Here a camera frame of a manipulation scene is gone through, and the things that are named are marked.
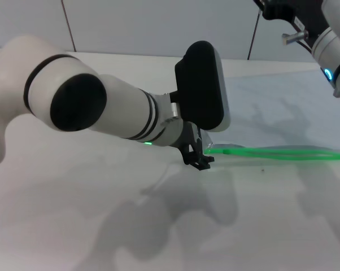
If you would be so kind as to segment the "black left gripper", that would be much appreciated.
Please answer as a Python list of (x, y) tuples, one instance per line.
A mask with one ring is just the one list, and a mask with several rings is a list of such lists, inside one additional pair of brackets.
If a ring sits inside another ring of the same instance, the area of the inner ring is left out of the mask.
[(178, 149), (182, 153), (184, 163), (199, 171), (210, 169), (210, 163), (215, 161), (213, 156), (204, 155), (200, 129), (191, 122), (183, 122)]

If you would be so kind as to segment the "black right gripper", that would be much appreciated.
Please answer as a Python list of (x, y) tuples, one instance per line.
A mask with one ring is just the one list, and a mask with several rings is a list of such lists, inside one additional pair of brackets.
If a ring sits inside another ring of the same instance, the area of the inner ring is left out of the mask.
[(254, 0), (254, 3), (261, 9), (265, 20), (284, 20), (298, 32), (306, 30), (309, 37), (318, 37), (328, 28), (321, 10), (322, 1)]

